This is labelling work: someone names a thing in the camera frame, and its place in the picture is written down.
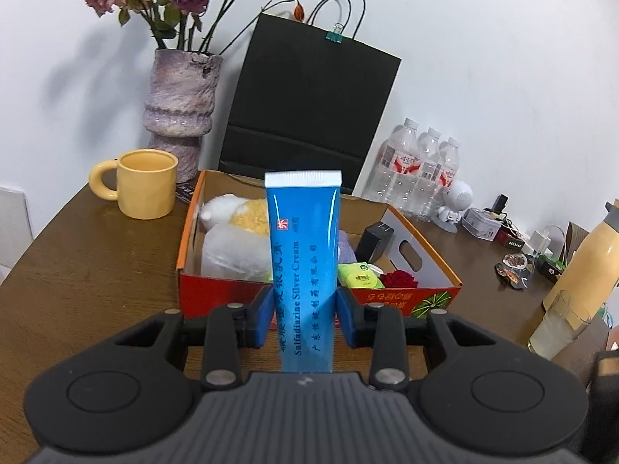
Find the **green tissue pack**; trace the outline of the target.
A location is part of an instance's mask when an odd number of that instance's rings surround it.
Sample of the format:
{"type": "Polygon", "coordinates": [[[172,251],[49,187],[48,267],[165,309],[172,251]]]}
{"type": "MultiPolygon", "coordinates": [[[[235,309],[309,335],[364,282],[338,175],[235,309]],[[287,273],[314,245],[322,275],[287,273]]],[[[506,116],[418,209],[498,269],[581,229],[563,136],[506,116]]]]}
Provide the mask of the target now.
{"type": "Polygon", "coordinates": [[[365,262],[338,265],[339,284],[348,289],[382,289],[382,275],[382,269],[365,262]]]}

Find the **red rose flower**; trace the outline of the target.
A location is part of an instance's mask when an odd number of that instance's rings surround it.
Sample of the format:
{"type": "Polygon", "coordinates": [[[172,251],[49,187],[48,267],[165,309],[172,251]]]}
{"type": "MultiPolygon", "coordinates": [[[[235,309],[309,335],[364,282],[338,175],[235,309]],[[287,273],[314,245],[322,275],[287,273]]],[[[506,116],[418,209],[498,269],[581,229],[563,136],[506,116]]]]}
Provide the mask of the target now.
{"type": "Polygon", "coordinates": [[[419,281],[405,270],[394,270],[380,275],[383,286],[387,289],[414,289],[419,286],[419,281]]]}

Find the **grey power adapter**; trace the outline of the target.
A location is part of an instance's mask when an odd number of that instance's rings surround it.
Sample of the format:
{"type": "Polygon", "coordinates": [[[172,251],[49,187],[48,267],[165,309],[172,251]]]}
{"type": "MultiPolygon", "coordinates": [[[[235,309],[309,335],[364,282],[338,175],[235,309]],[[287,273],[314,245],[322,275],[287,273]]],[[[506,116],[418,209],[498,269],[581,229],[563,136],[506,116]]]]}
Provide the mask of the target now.
{"type": "Polygon", "coordinates": [[[357,261],[373,263],[380,259],[394,233],[395,230],[382,221],[367,226],[355,249],[357,261]]]}

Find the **white wet wipes pack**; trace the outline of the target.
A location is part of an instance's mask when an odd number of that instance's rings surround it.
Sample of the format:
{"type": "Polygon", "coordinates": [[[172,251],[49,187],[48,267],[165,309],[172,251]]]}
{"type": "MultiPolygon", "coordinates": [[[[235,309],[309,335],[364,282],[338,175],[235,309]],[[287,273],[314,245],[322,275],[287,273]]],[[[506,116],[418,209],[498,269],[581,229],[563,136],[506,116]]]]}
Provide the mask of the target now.
{"type": "Polygon", "coordinates": [[[221,223],[203,238],[200,274],[205,278],[268,283],[272,280],[270,240],[221,223]]]}

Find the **yellow white plush toy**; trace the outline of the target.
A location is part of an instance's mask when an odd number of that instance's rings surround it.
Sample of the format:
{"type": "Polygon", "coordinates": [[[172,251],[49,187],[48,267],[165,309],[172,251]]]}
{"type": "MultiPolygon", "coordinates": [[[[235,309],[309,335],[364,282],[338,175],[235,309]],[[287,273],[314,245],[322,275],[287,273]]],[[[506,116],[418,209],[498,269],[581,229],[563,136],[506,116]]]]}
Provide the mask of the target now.
{"type": "Polygon", "coordinates": [[[233,194],[215,197],[199,211],[199,219],[206,229],[229,223],[260,236],[268,236],[268,206],[265,199],[248,199],[233,194]]]}

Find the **blue cream tube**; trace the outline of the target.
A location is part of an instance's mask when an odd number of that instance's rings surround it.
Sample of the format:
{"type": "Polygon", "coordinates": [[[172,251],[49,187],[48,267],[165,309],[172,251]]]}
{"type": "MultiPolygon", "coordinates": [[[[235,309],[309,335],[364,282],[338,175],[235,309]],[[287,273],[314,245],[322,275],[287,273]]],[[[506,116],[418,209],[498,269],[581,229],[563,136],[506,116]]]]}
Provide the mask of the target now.
{"type": "Polygon", "coordinates": [[[339,171],[264,176],[278,344],[286,373],[333,369],[339,171]]]}

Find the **purple knitted cloth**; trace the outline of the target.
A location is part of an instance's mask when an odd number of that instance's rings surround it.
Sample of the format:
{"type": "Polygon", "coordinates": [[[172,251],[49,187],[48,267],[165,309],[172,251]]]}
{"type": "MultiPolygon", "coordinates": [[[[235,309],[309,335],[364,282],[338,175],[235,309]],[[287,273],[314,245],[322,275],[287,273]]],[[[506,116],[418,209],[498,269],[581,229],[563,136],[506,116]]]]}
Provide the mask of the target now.
{"type": "Polygon", "coordinates": [[[338,263],[352,264],[356,262],[357,258],[355,255],[355,250],[351,247],[348,234],[344,230],[340,229],[338,237],[338,263]]]}

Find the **red cardboard box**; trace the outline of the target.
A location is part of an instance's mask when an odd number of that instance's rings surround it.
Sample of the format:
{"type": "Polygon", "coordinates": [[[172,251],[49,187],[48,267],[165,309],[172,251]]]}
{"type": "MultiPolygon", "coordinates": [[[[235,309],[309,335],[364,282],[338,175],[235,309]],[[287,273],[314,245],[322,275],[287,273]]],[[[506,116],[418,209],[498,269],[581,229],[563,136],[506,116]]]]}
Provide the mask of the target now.
{"type": "Polygon", "coordinates": [[[274,297],[278,319],[328,322],[335,310],[338,245],[343,232],[361,235],[382,221],[393,230],[388,266],[410,273],[414,288],[356,289],[361,304],[378,302],[404,315],[447,307],[462,282],[438,252],[395,208],[341,194],[336,172],[273,173],[264,181],[218,171],[199,175],[177,259],[178,304],[184,316],[203,317],[230,303],[247,305],[260,291],[274,297]],[[262,202],[268,233],[246,232],[227,221],[214,238],[199,218],[202,206],[232,196],[262,202]]]}

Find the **left water bottle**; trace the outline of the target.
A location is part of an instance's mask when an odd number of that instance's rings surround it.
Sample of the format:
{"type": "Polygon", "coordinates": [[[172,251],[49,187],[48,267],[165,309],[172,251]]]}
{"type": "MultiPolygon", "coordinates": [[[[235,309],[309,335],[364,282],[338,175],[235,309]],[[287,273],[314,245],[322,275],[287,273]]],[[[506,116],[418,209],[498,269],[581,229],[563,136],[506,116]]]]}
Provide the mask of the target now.
{"type": "Polygon", "coordinates": [[[365,199],[400,210],[406,205],[414,174],[421,165],[417,128],[416,121],[405,118],[385,140],[363,191],[365,199]]]}

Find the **dark snack packet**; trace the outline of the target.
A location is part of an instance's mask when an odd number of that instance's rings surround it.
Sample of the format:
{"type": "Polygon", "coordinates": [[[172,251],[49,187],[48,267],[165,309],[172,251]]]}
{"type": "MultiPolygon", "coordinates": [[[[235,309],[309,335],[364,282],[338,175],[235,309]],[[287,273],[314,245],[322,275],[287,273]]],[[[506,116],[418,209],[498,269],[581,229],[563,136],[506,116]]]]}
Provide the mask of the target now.
{"type": "Polygon", "coordinates": [[[533,261],[526,254],[506,254],[494,265],[497,278],[514,290],[523,291],[528,288],[529,280],[534,271],[533,261]]]}

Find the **yellow mug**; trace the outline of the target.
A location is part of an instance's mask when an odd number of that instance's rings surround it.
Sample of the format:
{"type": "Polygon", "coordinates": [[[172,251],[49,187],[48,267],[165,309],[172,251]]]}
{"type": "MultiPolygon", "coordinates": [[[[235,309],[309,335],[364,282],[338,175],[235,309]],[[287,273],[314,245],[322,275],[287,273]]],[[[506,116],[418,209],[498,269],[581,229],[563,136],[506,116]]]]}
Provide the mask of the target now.
{"type": "Polygon", "coordinates": [[[125,216],[154,220],[173,210],[177,167],[171,153],[138,149],[95,165],[88,184],[94,195],[115,201],[125,216]]]}

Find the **right water bottle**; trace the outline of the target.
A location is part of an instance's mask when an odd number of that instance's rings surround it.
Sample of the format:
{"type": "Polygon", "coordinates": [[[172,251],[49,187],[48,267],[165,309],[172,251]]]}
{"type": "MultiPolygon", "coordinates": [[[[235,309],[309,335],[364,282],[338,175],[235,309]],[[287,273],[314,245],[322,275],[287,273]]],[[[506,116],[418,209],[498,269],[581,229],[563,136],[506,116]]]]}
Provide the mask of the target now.
{"type": "Polygon", "coordinates": [[[436,189],[429,202],[428,217],[432,219],[444,202],[444,195],[449,191],[458,169],[461,167],[461,143],[453,137],[439,145],[439,163],[441,169],[436,179],[436,189]]]}

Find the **plastic cup with drink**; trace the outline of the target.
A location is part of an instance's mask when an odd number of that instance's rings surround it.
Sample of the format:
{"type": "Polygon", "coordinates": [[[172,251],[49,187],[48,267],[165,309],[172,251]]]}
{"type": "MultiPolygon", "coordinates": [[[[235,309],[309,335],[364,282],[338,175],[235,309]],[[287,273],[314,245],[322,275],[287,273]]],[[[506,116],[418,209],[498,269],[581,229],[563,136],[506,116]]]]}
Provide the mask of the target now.
{"type": "Polygon", "coordinates": [[[545,359],[553,359],[591,323],[587,308],[561,290],[527,342],[528,349],[545,359]]]}

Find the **black paper bag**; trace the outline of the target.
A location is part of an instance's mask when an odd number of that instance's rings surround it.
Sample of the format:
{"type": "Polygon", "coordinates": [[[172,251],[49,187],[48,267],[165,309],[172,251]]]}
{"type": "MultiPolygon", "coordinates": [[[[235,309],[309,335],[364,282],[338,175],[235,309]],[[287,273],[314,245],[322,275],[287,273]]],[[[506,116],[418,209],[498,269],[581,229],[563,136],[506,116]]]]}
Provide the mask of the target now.
{"type": "Polygon", "coordinates": [[[219,171],[337,170],[355,189],[401,61],[352,38],[262,14],[235,89],[219,171]]]}

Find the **yellow thermos bottle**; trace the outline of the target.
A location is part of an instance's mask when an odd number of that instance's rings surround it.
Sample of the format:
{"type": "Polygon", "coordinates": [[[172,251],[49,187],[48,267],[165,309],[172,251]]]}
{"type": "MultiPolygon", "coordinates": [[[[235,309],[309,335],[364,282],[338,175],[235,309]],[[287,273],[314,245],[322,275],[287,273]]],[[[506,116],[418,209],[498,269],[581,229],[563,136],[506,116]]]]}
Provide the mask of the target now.
{"type": "Polygon", "coordinates": [[[618,200],[605,206],[606,216],[581,242],[566,270],[542,302],[548,311],[566,291],[570,303],[594,317],[618,284],[618,200]]]}

